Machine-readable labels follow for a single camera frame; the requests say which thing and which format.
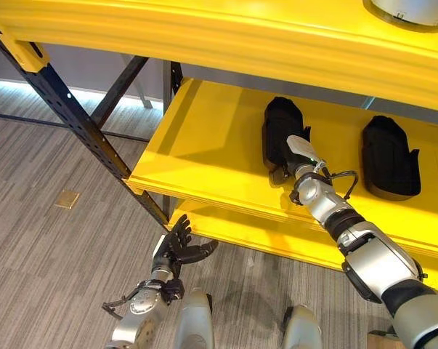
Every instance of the yellow shelf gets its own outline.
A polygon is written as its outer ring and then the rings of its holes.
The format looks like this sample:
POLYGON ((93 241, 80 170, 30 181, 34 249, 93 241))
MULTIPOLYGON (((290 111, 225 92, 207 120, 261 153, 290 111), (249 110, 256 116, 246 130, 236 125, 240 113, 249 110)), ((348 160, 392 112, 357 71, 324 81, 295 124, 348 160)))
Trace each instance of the yellow shelf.
POLYGON ((125 52, 438 110, 438 31, 382 20, 368 0, 0 0, 4 43, 125 52))
MULTIPOLYGON (((328 233, 315 233, 305 222, 275 222, 189 200, 179 202, 169 227, 185 213, 194 234, 341 270, 343 255, 328 233)), ((438 289, 438 259, 408 252, 429 274, 425 283, 438 289)))
MULTIPOLYGON (((323 229, 288 198, 291 183, 273 188, 261 154, 264 109, 275 95, 206 81, 187 80, 155 132, 127 184, 194 199, 280 222, 303 221, 323 229)), ((420 149, 422 192, 407 201, 386 201, 366 191, 360 171, 363 127, 372 111, 291 97, 312 144, 331 171, 355 169, 361 181, 351 204, 396 242, 438 257, 438 127, 392 116, 420 149)), ((336 181, 342 194, 349 179, 336 181)))

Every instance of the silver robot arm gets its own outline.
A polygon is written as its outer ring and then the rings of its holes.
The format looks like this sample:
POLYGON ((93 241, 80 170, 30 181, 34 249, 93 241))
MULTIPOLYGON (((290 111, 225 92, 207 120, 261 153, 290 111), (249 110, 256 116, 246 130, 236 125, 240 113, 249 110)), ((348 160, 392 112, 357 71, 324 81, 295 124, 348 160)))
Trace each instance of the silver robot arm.
POLYGON ((172 231, 161 238, 154 254, 150 279, 140 282, 127 297, 104 303, 102 308, 120 320, 105 349, 148 349, 156 329, 173 300, 183 298, 184 289, 179 279, 181 266, 209 256, 218 242, 212 240, 201 246, 188 246, 191 241, 190 221, 183 215, 172 231), (129 309, 124 317, 115 313, 115 307, 124 303, 129 309))
POLYGON ((288 164, 296 178, 292 201, 304 205, 329 232, 345 256, 346 276, 363 298, 385 304, 405 346, 438 349, 438 292, 422 283, 420 265, 336 194, 331 180, 319 174, 325 164, 310 143, 294 137, 287 139, 291 153, 297 155, 292 158, 296 162, 288 164))

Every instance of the shelving unit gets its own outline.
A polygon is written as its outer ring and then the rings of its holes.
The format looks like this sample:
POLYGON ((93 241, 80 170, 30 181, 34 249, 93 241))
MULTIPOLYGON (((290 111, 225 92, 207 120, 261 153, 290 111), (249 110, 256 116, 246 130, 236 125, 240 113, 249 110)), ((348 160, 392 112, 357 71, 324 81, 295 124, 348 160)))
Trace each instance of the shelving unit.
MULTIPOLYGON (((171 223, 146 190, 186 199, 171 222, 186 212, 196 233, 339 268, 333 242, 303 207, 290 204, 289 187, 269 184, 260 128, 273 94, 182 82, 180 64, 172 61, 438 110, 438 28, 426 31, 383 17, 360 0, 343 6, 329 0, 0 0, 0 49, 160 225, 171 223), (90 116, 39 43, 135 58, 90 116), (131 172, 100 129, 146 57, 165 60, 166 106, 172 92, 176 97, 131 172)), ((360 131, 375 113, 292 99, 330 169, 360 172, 360 131)), ((422 193, 383 201, 360 183, 352 204, 431 270, 426 282, 438 288, 438 127, 392 117, 410 147, 421 150, 422 193)), ((336 182, 339 193, 348 186, 348 180, 336 182)))
MULTIPOLYGON (((274 96, 184 81, 127 185, 135 193, 152 190, 268 220, 305 222, 314 234, 325 233, 304 207, 290 202, 291 183, 279 188, 269 183, 261 126, 274 96)), ((438 257, 438 127, 391 116, 406 131, 411 149, 420 149, 422 192, 407 201, 387 201, 362 184, 361 132, 375 113, 286 97, 312 127, 311 143, 330 170, 354 169, 360 174, 350 199, 356 210, 410 251, 438 257)), ((350 179, 339 180, 335 188, 343 195, 349 184, 350 179)))

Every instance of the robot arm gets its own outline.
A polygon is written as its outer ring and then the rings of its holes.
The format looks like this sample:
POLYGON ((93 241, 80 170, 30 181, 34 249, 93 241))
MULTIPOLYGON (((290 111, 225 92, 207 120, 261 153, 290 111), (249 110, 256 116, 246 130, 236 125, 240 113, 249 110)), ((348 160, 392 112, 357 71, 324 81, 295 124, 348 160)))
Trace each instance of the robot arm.
POLYGON ((330 172, 295 109, 299 112, 280 97, 266 109, 264 157, 277 165, 274 180, 296 179, 291 200, 304 205, 329 232, 345 256, 346 276, 363 298, 385 304, 405 346, 438 348, 438 292, 422 283, 424 274, 417 262, 358 214, 346 196, 336 194, 330 172))
POLYGON ((184 288, 179 279, 183 264, 203 260, 217 247, 212 240, 201 246, 188 246, 191 241, 190 221, 184 214, 172 231, 163 236, 153 254, 153 268, 149 280, 140 282, 127 297, 104 303, 102 308, 120 320, 106 349, 151 348, 155 331, 173 300, 183 298, 184 288), (124 303, 129 309, 124 317, 115 313, 115 307, 124 303))

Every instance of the gray wall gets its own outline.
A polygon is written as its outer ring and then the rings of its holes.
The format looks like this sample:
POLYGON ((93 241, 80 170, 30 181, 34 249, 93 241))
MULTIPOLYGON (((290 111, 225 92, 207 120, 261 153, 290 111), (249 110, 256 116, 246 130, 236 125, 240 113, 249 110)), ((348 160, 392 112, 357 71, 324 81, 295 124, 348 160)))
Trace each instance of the gray wall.
MULTIPOLYGON (((51 56, 52 65, 65 83, 71 87, 107 91, 125 66, 122 57, 114 52, 50 44, 45 44, 44 46, 51 56)), ((357 107, 360 107, 366 98, 366 96, 363 95, 340 92, 332 89, 265 79, 258 76, 220 71, 195 65, 184 64, 182 65, 182 69, 185 76, 198 79, 357 107)), ((139 78, 142 81, 147 97, 162 99, 162 71, 162 62, 154 59, 149 60, 142 69, 139 78)), ((21 79, 21 76, 9 64, 2 53, 0 53, 0 79, 21 79)), ((135 88, 130 87, 127 94, 136 96, 137 91, 135 88)), ((389 100, 375 99, 370 109, 382 113, 393 113, 413 119, 438 123, 438 111, 389 100)))

